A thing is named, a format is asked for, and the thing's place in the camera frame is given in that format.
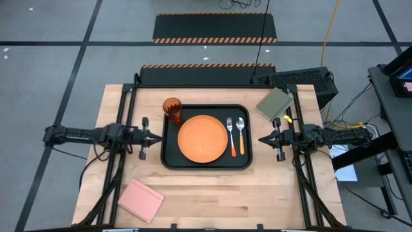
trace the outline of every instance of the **book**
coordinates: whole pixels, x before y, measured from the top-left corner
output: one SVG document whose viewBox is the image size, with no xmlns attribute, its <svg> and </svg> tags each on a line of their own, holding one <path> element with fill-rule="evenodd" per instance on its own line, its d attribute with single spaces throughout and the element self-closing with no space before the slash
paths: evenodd
<svg viewBox="0 0 412 232">
<path fill-rule="evenodd" d="M 257 104 L 256 110 L 270 121 L 273 121 L 275 118 L 280 117 L 293 101 L 293 98 L 282 90 L 274 88 Z"/>
<path fill-rule="evenodd" d="M 133 179 L 118 200 L 118 205 L 150 223 L 164 198 L 160 193 Z"/>
</svg>

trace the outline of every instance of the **yellow clip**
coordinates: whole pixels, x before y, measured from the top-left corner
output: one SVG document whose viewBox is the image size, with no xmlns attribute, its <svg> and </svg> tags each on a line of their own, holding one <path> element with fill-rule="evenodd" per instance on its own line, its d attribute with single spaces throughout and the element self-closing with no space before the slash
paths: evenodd
<svg viewBox="0 0 412 232">
<path fill-rule="evenodd" d="M 285 115 L 285 116 L 283 116 L 283 118 L 286 119 L 289 123 L 292 123 L 292 120 L 290 119 L 289 116 Z"/>
</svg>

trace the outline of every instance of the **yellow cable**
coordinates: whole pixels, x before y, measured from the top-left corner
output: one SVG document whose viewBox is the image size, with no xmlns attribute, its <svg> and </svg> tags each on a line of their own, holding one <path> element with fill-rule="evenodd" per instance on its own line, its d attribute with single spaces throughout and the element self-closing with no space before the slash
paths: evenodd
<svg viewBox="0 0 412 232">
<path fill-rule="evenodd" d="M 330 19 L 328 31 L 327 31 L 326 37 L 324 38 L 324 41 L 323 41 L 322 58 L 321 58 L 321 66 L 322 66 L 322 67 L 323 67 L 324 50 L 325 50 L 325 48 L 326 48 L 326 43 L 328 42 L 330 30 L 331 30 L 331 28 L 332 28 L 333 20 L 335 20 L 336 11 L 337 11 L 337 9 L 338 9 L 338 7 L 339 7 L 339 3 L 340 3 L 340 2 L 341 2 L 341 0 L 337 0 L 337 2 L 336 2 L 335 9 L 333 10 L 332 18 Z M 330 121 L 333 125 L 335 125 L 335 126 L 337 126 L 337 127 L 340 127 L 340 128 L 355 129 L 355 128 L 361 128 L 361 127 L 364 126 L 363 123 L 359 123 L 359 125 L 356 125 L 356 126 L 342 126 L 342 125 L 336 124 L 333 120 L 331 120 L 331 118 L 329 118 L 329 115 L 327 115 L 325 111 L 323 111 L 323 113 L 326 115 L 326 117 L 329 119 L 329 121 Z"/>
</svg>

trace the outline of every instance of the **wooden table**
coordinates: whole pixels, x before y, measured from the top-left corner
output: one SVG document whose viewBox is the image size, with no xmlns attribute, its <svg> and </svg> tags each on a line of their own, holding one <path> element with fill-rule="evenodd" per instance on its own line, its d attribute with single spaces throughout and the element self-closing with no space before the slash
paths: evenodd
<svg viewBox="0 0 412 232">
<path fill-rule="evenodd" d="M 96 127 L 115 122 L 122 85 L 107 85 Z M 304 123 L 322 125 L 313 86 L 298 86 Z M 138 89 L 132 126 L 141 126 L 142 117 L 149 118 L 149 129 L 162 134 L 162 104 L 168 97 L 177 97 L 184 104 L 242 104 L 250 115 L 253 162 L 241 171 L 176 171 L 160 162 L 160 143 L 147 149 L 146 160 L 138 159 L 140 147 L 127 155 L 122 192 L 132 179 L 137 179 L 165 196 L 163 204 L 150 224 L 118 208 L 116 227 L 253 229 L 303 229 L 304 220 L 292 150 L 285 148 L 286 161 L 276 162 L 276 150 L 258 142 L 268 135 L 271 123 L 255 109 L 269 89 Z M 286 121 L 282 129 L 288 129 Z M 89 161 L 95 157 L 91 150 Z M 337 183 L 330 158 L 322 153 L 312 155 L 319 196 L 336 218 L 345 224 Z M 73 223 L 82 220 L 102 193 L 107 162 L 94 162 L 84 174 Z M 313 202 L 308 196 L 312 224 L 315 223 Z M 108 200 L 105 222 L 108 222 L 112 201 Z"/>
</svg>

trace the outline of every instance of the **white paper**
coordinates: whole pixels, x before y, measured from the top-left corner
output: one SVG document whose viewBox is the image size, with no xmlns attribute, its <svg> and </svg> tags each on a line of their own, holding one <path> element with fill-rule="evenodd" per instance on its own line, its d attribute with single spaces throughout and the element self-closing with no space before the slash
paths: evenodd
<svg viewBox="0 0 412 232">
<path fill-rule="evenodd" d="M 346 151 L 348 151 L 348 146 L 346 145 L 333 145 L 332 149 L 329 150 L 329 153 L 332 158 L 335 158 L 342 155 Z M 353 165 L 338 169 L 335 172 L 335 176 L 339 181 L 358 181 Z"/>
</svg>

